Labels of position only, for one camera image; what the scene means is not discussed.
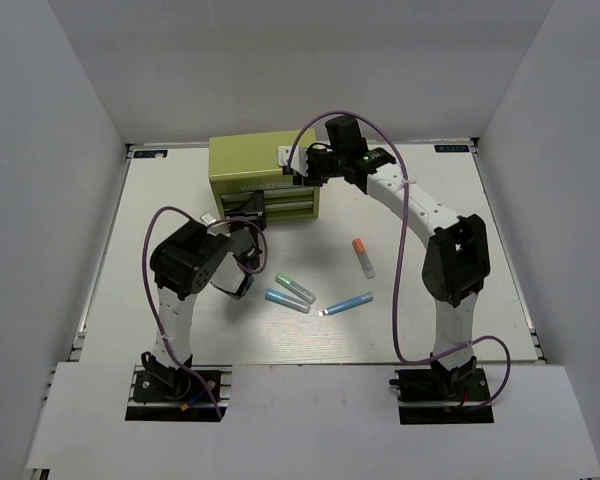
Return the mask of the green metal drawer chest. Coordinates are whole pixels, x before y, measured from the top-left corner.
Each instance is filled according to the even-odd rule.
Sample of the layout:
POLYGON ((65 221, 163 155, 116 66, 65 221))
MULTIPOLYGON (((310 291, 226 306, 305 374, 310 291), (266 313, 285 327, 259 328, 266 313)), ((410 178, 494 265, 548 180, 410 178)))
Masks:
POLYGON ((297 134, 288 130, 209 139, 209 184, 221 216, 259 191, 264 193, 269 222, 319 215, 318 188, 295 186, 278 165, 277 148, 291 147, 297 134))

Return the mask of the green cap highlighter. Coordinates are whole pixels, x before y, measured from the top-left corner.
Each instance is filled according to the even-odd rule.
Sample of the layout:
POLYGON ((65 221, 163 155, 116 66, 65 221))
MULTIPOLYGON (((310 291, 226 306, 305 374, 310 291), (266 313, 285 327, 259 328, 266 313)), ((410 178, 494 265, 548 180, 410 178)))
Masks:
POLYGON ((283 273, 277 273, 275 281, 308 304, 313 304, 316 300, 314 293, 283 273))

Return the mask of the blue cap highlighter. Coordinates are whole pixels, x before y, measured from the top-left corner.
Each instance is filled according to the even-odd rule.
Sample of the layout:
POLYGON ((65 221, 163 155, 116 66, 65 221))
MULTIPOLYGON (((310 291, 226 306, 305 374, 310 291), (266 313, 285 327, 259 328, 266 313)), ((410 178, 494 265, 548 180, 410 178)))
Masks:
POLYGON ((271 288, 266 290, 265 299, 269 302, 284 306, 303 314, 308 314, 311 310, 310 304, 304 300, 289 296, 283 292, 271 288))

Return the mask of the orange cap highlighter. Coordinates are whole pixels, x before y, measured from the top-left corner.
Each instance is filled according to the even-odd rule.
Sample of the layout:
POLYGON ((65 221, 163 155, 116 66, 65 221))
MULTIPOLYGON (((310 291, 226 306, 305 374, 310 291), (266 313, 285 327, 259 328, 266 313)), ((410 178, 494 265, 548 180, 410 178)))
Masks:
POLYGON ((376 276, 376 273, 362 240, 360 238, 353 239, 352 246, 365 277, 367 279, 373 279, 376 276))

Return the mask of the blue pen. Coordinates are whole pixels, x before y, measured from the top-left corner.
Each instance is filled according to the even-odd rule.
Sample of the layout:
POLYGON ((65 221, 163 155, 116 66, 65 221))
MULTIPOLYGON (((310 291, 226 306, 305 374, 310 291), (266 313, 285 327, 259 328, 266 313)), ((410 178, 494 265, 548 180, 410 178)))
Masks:
POLYGON ((371 292, 367 292, 365 294, 352 297, 350 299, 344 300, 342 302, 338 302, 334 305, 331 305, 327 308, 324 308, 318 312, 318 315, 323 316, 331 316, 335 315, 361 305, 372 302, 374 299, 374 295, 371 292))

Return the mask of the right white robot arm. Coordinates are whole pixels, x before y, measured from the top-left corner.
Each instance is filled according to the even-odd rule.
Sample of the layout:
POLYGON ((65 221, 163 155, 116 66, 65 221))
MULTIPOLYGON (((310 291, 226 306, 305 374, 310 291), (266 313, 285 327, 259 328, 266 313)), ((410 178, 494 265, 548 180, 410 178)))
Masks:
POLYGON ((401 222, 401 244, 413 233, 425 249, 422 282, 435 303, 435 342, 424 363, 433 390, 452 399, 468 385, 474 369, 473 317, 484 281, 491 272, 484 220, 443 206, 412 181, 395 144, 369 147, 352 112, 322 115, 328 142, 322 147, 292 143, 283 166, 297 185, 321 187, 342 178, 394 213, 401 222))

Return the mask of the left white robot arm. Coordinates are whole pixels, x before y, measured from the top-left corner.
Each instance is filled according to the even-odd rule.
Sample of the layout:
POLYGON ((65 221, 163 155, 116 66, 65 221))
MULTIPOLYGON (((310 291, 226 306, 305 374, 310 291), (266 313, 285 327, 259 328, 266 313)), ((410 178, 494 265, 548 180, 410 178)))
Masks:
POLYGON ((183 215, 186 222, 174 233, 149 249, 143 245, 143 283, 149 294, 155 283, 158 301, 150 303, 158 318, 157 334, 145 368, 162 368, 157 387, 168 398, 179 399, 191 387, 191 374, 181 366, 191 365, 190 333, 197 296, 212 286, 235 298, 242 298, 268 260, 264 237, 266 215, 264 193, 251 193, 246 201, 221 220, 201 223, 176 207, 161 208, 151 220, 157 223, 165 212, 183 215))

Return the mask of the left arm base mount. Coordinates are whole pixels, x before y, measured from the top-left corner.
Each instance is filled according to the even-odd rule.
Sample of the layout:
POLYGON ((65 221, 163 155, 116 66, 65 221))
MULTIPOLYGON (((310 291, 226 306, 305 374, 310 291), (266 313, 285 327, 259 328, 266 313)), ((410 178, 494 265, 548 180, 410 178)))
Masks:
MULTIPOLYGON (((222 414, 231 396, 230 367, 202 367, 198 373, 211 389, 222 414)), ((195 378, 183 386, 170 388, 140 365, 136 365, 125 413, 126 421, 147 422, 219 422, 209 396, 195 378)))

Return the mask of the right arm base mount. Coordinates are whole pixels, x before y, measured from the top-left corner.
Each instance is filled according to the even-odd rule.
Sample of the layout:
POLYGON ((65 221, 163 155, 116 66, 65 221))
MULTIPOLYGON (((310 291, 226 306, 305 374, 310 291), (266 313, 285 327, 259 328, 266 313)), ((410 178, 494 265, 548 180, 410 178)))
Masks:
POLYGON ((490 398, 485 372, 478 368, 449 392, 431 369, 396 370, 389 380, 396 392, 401 425, 492 424, 491 406, 479 407, 490 398))

